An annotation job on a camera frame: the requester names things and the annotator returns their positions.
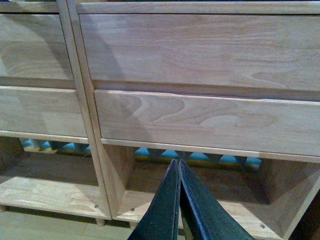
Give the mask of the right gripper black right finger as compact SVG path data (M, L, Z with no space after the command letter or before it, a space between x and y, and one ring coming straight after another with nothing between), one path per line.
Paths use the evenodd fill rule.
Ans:
M184 160L179 162L180 209L195 240L253 240Z

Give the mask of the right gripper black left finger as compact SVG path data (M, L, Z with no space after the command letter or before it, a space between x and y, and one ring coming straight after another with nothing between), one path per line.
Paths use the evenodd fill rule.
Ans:
M177 160L171 160L146 213L129 240L176 240L179 229L181 176Z

